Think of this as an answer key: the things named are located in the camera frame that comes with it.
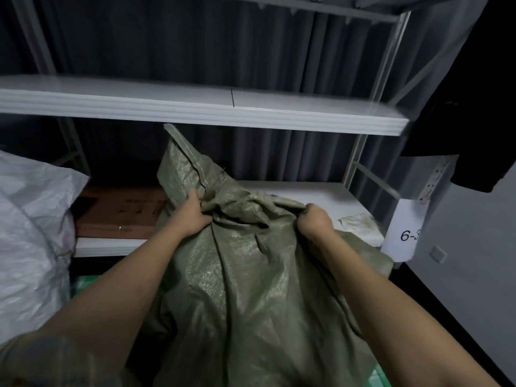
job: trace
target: plaid sleeve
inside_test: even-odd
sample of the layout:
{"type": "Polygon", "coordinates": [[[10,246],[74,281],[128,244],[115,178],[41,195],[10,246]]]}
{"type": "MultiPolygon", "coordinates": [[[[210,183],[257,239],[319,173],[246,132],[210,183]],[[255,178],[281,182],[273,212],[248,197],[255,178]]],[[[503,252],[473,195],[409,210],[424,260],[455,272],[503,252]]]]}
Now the plaid sleeve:
{"type": "Polygon", "coordinates": [[[99,372],[93,354],[65,336],[35,331],[0,346],[0,387],[118,387],[120,380],[99,372]]]}

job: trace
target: red cardboard box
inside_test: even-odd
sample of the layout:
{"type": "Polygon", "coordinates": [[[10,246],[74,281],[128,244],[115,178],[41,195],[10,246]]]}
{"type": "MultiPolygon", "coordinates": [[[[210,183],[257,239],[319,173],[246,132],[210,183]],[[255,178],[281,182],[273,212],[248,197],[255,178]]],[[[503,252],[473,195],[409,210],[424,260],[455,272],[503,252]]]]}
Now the red cardboard box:
{"type": "Polygon", "coordinates": [[[148,239],[167,195],[161,187],[87,187],[92,206],[75,222],[78,237],[148,239]]]}

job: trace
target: white wall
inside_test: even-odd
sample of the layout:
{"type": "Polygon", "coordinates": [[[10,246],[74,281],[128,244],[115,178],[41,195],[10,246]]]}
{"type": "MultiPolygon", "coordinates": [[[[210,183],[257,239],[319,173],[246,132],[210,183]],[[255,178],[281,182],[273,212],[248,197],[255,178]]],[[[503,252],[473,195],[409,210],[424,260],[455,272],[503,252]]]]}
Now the white wall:
{"type": "Polygon", "coordinates": [[[409,266],[516,383],[516,166],[491,193],[451,184],[409,266]]]}

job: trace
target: number 6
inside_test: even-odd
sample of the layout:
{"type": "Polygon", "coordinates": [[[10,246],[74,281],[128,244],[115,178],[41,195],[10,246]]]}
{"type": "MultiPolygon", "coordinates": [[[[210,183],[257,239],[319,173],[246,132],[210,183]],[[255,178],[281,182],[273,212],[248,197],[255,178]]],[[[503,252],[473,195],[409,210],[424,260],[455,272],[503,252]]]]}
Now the number 6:
{"type": "Polygon", "coordinates": [[[410,237],[409,235],[410,235],[410,231],[409,230],[403,231],[402,237],[401,237],[402,241],[408,240],[409,237],[410,237]]]}

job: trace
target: olive green bag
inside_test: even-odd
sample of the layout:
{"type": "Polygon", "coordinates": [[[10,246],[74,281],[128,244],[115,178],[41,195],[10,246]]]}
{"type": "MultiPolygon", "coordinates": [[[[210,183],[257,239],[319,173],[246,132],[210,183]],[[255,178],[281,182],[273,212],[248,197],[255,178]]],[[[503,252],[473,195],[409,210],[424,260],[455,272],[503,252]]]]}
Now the olive green bag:
{"type": "MultiPolygon", "coordinates": [[[[356,386],[376,361],[326,268],[296,229],[305,206],[249,192],[171,124],[158,179],[170,198],[190,188],[213,223],[175,252],[141,333],[160,342],[155,386],[356,386]]],[[[341,233],[387,276],[392,261],[341,233]]]]}

